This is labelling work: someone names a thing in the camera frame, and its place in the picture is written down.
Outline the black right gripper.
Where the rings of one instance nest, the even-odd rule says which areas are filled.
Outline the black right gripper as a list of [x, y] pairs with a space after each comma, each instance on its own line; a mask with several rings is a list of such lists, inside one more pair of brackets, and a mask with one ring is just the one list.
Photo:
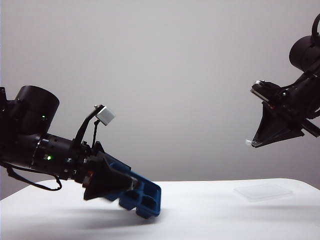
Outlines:
[[310, 122], [320, 116], [320, 77], [315, 73], [304, 73], [285, 87], [263, 81], [261, 99], [261, 122], [253, 139], [246, 140], [248, 146], [260, 148], [303, 137], [302, 130], [320, 136], [320, 128]]

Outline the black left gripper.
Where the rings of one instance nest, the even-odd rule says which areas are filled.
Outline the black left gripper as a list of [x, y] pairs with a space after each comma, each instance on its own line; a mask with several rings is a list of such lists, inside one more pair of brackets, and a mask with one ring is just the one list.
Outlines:
[[72, 179], [85, 188], [83, 199], [86, 201], [131, 191], [140, 185], [136, 178], [109, 166], [116, 164], [118, 160], [105, 153], [99, 141], [93, 147], [82, 143], [76, 151], [76, 157]]

